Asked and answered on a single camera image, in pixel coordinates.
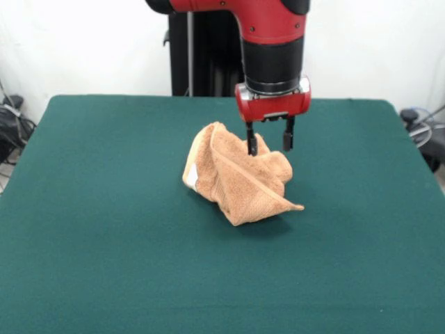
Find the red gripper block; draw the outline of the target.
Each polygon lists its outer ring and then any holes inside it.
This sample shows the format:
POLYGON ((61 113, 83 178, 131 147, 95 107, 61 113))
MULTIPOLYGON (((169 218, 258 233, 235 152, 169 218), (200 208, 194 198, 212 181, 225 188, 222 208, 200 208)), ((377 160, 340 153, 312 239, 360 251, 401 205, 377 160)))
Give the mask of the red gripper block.
POLYGON ((306 113, 312 100, 308 77, 301 77, 297 89, 284 95, 254 94, 244 83, 238 83, 235 86, 235 97, 241 119, 246 126, 249 155, 256 156, 258 148, 252 122, 263 122, 270 118, 283 117, 286 120, 283 151, 293 149, 294 116, 306 113))

